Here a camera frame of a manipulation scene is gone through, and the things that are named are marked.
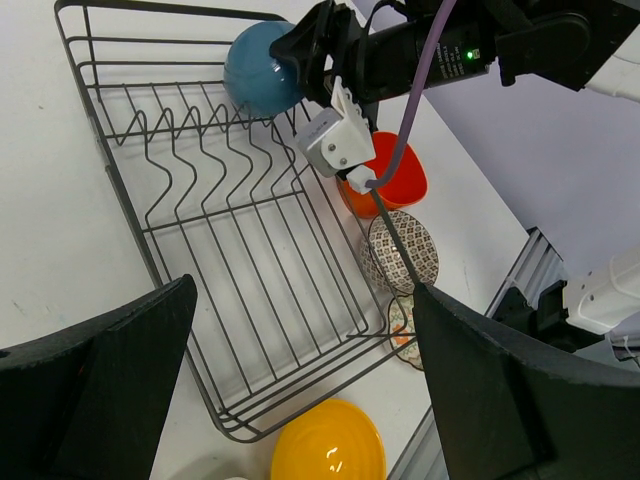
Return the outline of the blue ceramic bowl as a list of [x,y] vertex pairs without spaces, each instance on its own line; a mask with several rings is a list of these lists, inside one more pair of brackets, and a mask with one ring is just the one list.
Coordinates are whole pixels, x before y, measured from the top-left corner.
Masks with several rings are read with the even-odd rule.
[[244,114],[273,117],[304,98],[295,68],[269,53],[271,44],[293,28],[287,21],[259,22],[244,30],[229,48],[223,85],[234,106]]

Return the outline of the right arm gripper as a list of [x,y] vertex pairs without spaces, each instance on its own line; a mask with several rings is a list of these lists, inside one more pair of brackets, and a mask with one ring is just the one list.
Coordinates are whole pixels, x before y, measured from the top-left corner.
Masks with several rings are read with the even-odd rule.
[[[428,72],[418,82],[420,60],[427,51],[440,1],[379,1],[376,12],[394,9],[405,21],[374,32],[371,20],[359,24],[344,4],[322,1],[269,53],[295,73],[305,98],[329,104],[335,77],[362,105],[484,75],[495,60],[495,21],[482,1],[458,1],[435,42]],[[330,68],[326,60],[333,61]]]

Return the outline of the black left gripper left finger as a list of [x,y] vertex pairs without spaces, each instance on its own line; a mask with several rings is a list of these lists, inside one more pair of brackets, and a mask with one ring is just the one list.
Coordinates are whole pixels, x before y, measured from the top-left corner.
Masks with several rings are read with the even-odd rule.
[[191,332],[184,275],[1,350],[4,479],[147,479]]

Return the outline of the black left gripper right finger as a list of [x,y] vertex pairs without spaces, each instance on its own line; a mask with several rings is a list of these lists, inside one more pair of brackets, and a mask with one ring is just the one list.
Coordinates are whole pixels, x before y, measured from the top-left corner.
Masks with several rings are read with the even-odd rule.
[[636,479],[639,375],[419,283],[413,318],[452,479]]

